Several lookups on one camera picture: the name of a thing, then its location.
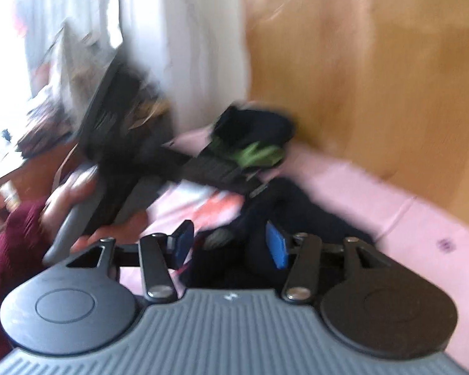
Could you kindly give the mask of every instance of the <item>white curtain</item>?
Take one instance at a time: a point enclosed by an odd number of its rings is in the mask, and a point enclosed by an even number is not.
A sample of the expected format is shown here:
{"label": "white curtain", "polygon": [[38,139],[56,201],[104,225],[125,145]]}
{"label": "white curtain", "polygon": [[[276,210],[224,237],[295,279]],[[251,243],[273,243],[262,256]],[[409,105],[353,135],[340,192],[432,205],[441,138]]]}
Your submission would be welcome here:
{"label": "white curtain", "polygon": [[121,44],[119,0],[0,0],[0,131],[23,123],[30,77],[66,18],[103,51]]}
{"label": "white curtain", "polygon": [[242,0],[122,0],[130,58],[173,102],[177,133],[205,126],[249,82]]}

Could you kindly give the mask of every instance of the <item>desk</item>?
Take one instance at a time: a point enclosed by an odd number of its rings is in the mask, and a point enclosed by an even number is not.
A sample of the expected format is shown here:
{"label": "desk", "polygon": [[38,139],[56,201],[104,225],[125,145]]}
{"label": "desk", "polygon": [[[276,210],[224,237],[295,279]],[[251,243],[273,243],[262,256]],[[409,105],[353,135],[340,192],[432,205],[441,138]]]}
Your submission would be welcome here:
{"label": "desk", "polygon": [[[0,162],[0,186],[10,181],[21,201],[49,196],[55,173],[74,146],[74,141],[60,143],[30,159],[24,159],[20,153],[11,151]],[[72,172],[80,163],[80,156],[73,153],[63,168],[63,174]]]}

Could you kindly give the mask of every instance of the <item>metal screw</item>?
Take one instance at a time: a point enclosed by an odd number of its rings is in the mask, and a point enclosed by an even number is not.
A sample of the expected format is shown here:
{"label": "metal screw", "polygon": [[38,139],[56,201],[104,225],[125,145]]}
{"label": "metal screw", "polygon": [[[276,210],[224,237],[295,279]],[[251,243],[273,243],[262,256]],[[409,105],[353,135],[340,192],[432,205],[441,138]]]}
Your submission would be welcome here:
{"label": "metal screw", "polygon": [[292,287],[286,292],[286,297],[290,300],[306,300],[311,296],[311,291],[306,287]]}
{"label": "metal screw", "polygon": [[157,299],[165,299],[172,296],[174,290],[168,285],[157,285],[148,289],[148,294]]}
{"label": "metal screw", "polygon": [[308,233],[306,232],[298,232],[297,234],[294,235],[295,238],[297,239],[304,239],[304,238],[307,238],[308,237]]}

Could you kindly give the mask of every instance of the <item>wooden wall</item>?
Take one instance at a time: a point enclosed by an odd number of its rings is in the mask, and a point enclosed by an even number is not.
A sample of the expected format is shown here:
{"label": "wooden wall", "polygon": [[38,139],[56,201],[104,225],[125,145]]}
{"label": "wooden wall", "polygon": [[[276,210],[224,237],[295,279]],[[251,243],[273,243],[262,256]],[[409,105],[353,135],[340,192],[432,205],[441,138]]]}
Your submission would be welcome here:
{"label": "wooden wall", "polygon": [[250,98],[469,223],[469,0],[245,0]]}

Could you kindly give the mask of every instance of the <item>maroon sleeve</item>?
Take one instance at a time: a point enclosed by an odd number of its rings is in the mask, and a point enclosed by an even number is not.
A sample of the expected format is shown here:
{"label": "maroon sleeve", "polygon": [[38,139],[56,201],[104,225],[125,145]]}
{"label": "maroon sleeve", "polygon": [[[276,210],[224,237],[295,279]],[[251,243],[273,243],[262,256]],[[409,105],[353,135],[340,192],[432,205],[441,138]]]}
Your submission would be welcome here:
{"label": "maroon sleeve", "polygon": [[0,302],[43,270],[42,259],[51,245],[40,229],[44,205],[44,201],[21,204],[0,234]]}

